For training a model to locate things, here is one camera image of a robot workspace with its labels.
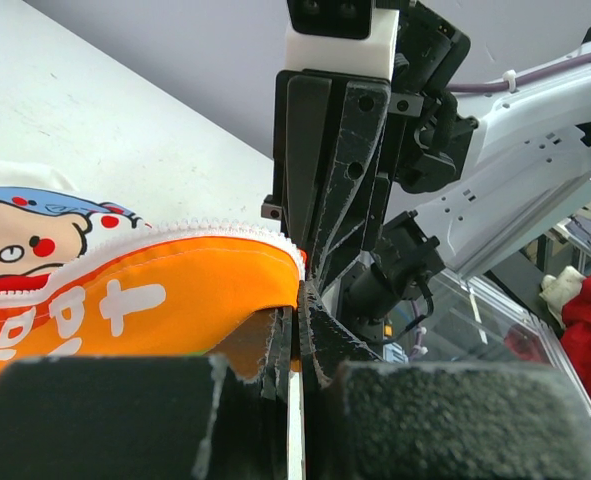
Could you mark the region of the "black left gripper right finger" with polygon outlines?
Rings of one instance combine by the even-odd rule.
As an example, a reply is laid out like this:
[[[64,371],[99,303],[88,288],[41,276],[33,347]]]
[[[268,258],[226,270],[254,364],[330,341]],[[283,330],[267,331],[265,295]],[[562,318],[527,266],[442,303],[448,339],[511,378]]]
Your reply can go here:
[[[591,415],[525,362],[382,361],[298,293],[310,479],[591,479]]]

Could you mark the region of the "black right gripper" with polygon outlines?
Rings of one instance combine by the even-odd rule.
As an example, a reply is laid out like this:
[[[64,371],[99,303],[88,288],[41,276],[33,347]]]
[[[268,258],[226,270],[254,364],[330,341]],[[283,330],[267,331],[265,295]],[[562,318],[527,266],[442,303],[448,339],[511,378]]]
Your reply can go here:
[[[458,113],[447,89],[470,38],[419,1],[381,1],[379,7],[399,13],[393,98],[387,81],[347,80],[321,161],[332,81],[291,70],[276,78],[272,218],[307,250],[309,278],[319,292],[381,236],[391,189],[382,144],[395,158],[394,179],[405,192],[432,193],[461,179],[478,126]],[[386,129],[389,105],[389,120],[397,123]]]

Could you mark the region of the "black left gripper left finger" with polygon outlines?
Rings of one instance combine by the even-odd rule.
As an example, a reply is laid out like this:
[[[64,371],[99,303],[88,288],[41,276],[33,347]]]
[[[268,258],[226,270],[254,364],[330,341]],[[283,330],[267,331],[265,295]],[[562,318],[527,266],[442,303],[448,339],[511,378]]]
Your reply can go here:
[[[282,479],[293,311],[203,356],[40,358],[0,374],[0,479]]]

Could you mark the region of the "red white rainbow kids jacket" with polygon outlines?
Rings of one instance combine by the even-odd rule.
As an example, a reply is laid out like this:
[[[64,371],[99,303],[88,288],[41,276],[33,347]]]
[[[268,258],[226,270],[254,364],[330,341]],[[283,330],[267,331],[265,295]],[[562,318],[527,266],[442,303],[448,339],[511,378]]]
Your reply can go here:
[[[43,164],[0,160],[0,374],[34,357],[197,355],[293,307],[306,256],[240,222],[153,226]]]

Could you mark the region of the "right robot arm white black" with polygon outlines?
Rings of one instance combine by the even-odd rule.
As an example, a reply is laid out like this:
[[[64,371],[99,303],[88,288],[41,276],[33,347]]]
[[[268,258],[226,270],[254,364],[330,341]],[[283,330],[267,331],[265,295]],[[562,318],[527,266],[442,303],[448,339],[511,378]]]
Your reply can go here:
[[[419,1],[291,1],[262,213],[308,257],[300,316],[358,262],[338,318],[363,336],[443,269],[471,277],[583,205],[591,27],[493,82],[453,78],[470,38]]]

